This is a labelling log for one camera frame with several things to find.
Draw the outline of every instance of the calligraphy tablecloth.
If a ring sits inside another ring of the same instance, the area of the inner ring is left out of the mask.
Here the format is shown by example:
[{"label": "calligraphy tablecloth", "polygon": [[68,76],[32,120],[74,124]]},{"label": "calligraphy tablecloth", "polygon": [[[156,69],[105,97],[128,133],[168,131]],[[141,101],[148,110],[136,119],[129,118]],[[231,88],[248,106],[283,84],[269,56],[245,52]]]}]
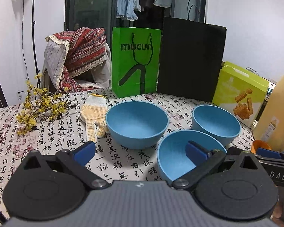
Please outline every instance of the calligraphy tablecloth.
[{"label": "calligraphy tablecloth", "polygon": [[[21,125],[15,118],[22,106],[0,109],[0,210],[6,217],[8,214],[2,201],[3,189],[28,152],[38,149],[44,155],[55,154],[61,149],[73,150],[86,142],[85,125],[79,118],[79,112],[89,93],[91,91],[70,94],[69,99],[75,100],[76,108],[69,110],[60,120],[38,123],[38,130],[24,137],[17,135]],[[108,107],[130,100],[146,101],[161,107],[169,117],[169,126],[161,139],[171,132],[191,129],[191,110],[197,105],[205,104],[158,93],[122,99],[116,98],[111,89],[93,93],[106,96]],[[240,134],[229,146],[250,149],[252,141],[250,129],[242,124]],[[117,144],[110,134],[106,134],[104,138],[98,139],[96,154],[86,167],[109,183],[113,180],[161,180],[156,155],[159,142],[148,149],[130,150]]]}]

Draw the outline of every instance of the blue gripper pad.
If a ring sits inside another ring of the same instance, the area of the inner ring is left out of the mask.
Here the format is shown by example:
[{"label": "blue gripper pad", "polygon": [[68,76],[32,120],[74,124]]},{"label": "blue gripper pad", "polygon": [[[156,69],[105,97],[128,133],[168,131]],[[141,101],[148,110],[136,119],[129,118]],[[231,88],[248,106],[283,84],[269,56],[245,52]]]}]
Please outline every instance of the blue gripper pad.
[{"label": "blue gripper pad", "polygon": [[195,166],[202,164],[211,156],[211,152],[209,150],[194,141],[188,141],[185,146],[185,153]]},{"label": "blue gripper pad", "polygon": [[258,148],[256,154],[266,158],[282,159],[279,152],[268,150],[265,148]]},{"label": "blue gripper pad", "polygon": [[74,150],[73,159],[81,166],[85,166],[94,156],[96,145],[93,141],[88,141]]}]

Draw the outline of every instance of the white wall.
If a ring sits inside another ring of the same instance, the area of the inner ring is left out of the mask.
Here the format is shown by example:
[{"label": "white wall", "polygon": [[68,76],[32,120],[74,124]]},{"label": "white wall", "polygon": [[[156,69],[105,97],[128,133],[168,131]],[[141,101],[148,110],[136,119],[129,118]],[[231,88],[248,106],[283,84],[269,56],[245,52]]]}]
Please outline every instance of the white wall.
[{"label": "white wall", "polygon": [[[65,0],[35,0],[35,44],[42,71],[45,37],[64,30]],[[23,0],[0,0],[0,84],[8,105],[18,104],[18,91],[26,90],[26,70],[22,56]],[[24,0],[23,46],[32,83],[36,74],[31,38],[32,0]]]},{"label": "white wall", "polygon": [[208,0],[207,22],[227,28],[224,61],[278,81],[284,73],[284,0]]}]

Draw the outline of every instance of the lamp stand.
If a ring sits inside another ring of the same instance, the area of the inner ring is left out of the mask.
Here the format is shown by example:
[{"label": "lamp stand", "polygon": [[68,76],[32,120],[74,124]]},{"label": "lamp stand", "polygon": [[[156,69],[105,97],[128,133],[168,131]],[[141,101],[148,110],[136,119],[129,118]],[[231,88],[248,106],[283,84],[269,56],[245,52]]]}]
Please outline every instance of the lamp stand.
[{"label": "lamp stand", "polygon": [[[33,52],[34,52],[34,60],[35,60],[35,67],[36,67],[36,75],[40,72],[37,65],[37,58],[36,58],[36,47],[35,47],[35,33],[34,33],[34,26],[36,22],[34,21],[34,8],[35,8],[35,0],[33,0],[33,7],[32,7],[32,16],[31,16],[31,35],[33,39]],[[40,87],[40,79],[38,78],[37,87]]]}]

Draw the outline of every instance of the glass door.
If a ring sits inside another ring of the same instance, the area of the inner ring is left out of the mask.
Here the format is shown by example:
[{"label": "glass door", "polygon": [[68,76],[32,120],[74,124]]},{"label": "glass door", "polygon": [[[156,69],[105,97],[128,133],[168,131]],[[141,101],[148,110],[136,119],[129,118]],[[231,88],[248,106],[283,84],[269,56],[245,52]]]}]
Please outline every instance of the glass door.
[{"label": "glass door", "polygon": [[103,27],[107,43],[111,45],[112,27],[116,23],[115,7],[115,0],[66,0],[65,30]]},{"label": "glass door", "polygon": [[[172,0],[172,17],[187,19],[187,3],[189,0]],[[206,0],[190,0],[189,20],[204,22]]]}]

